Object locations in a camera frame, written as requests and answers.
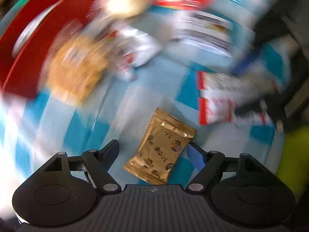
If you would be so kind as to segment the gold foil snack packet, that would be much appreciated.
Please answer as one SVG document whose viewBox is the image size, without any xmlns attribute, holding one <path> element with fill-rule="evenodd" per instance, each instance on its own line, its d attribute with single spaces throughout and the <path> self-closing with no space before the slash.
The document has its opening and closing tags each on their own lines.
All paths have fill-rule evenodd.
<svg viewBox="0 0 309 232">
<path fill-rule="evenodd" d="M 124 169 L 149 184 L 167 184 L 179 156 L 195 134 L 195 129 L 157 108 L 137 153 Z"/>
</svg>

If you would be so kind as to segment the red white striped snack pack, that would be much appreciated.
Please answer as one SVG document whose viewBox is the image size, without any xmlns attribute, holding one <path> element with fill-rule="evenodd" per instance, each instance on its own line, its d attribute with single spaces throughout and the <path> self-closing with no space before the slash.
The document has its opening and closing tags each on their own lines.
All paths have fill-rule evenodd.
<svg viewBox="0 0 309 232">
<path fill-rule="evenodd" d="M 223 73 L 196 71 L 196 86 L 199 91 L 197 105 L 199 123 L 209 125 L 218 122 L 237 125 L 272 125 L 270 115 L 263 109 L 249 110 L 236 115 L 236 108 L 245 106 L 267 94 L 277 93 L 277 83 L 257 75 L 235 77 Z"/>
</svg>

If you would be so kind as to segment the clear bag of yellow crackers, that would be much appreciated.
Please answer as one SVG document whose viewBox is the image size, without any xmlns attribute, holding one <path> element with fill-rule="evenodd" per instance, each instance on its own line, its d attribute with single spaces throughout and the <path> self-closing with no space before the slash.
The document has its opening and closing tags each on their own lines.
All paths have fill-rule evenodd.
<svg viewBox="0 0 309 232">
<path fill-rule="evenodd" d="M 55 37 L 39 78 L 52 96 L 70 105 L 82 105 L 108 70 L 107 43 L 86 34 Z"/>
</svg>

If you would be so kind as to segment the white duck snack pouch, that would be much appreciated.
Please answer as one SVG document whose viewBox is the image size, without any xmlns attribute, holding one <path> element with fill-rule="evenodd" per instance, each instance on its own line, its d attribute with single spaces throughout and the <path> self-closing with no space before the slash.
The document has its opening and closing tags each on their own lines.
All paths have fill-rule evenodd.
<svg viewBox="0 0 309 232">
<path fill-rule="evenodd" d="M 149 62 L 162 49 L 154 37 L 130 25 L 110 24 L 95 36 L 95 40 L 106 44 L 111 70 L 126 82 L 134 80 L 135 69 Z"/>
</svg>

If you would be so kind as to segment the white Kaprons wafer pack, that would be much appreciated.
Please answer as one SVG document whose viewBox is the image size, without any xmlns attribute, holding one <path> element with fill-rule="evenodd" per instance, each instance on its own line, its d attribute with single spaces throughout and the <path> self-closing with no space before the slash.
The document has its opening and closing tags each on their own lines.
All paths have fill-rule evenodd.
<svg viewBox="0 0 309 232">
<path fill-rule="evenodd" d="M 175 12 L 173 39 L 184 44 L 230 57 L 232 55 L 230 21 L 199 10 Z"/>
</svg>

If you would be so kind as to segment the blue white checkered cloth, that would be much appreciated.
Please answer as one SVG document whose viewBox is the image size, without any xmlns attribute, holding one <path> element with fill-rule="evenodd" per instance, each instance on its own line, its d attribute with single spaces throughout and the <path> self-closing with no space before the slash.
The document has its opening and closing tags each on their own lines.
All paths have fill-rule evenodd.
<svg viewBox="0 0 309 232">
<path fill-rule="evenodd" d="M 254 35 L 251 25 L 270 6 L 269 0 L 217 0 L 210 11 L 232 22 L 231 57 L 170 43 L 136 70 L 134 81 L 108 80 L 97 109 L 63 103 L 45 88 L 34 100 L 14 96 L 1 102 L 1 190 L 14 191 L 58 151 L 75 156 L 112 139 L 121 151 L 110 174 L 120 185 L 138 183 L 123 166 L 137 151 L 157 107 L 195 128 L 194 142 L 202 148 L 229 157 L 247 152 L 276 172 L 284 136 L 273 126 L 199 125 L 195 85 L 197 70 L 230 70 Z"/>
</svg>

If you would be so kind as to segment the red cardboard box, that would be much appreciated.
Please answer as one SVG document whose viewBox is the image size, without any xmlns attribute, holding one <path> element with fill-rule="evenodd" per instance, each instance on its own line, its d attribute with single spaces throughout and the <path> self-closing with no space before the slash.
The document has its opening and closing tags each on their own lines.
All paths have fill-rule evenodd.
<svg viewBox="0 0 309 232">
<path fill-rule="evenodd" d="M 29 0 L 1 37 L 1 93 L 34 98 L 41 67 L 58 32 L 77 19 L 85 26 L 94 0 Z M 17 55 L 12 56 L 15 42 L 24 28 L 49 6 L 55 8 L 45 17 Z"/>
</svg>

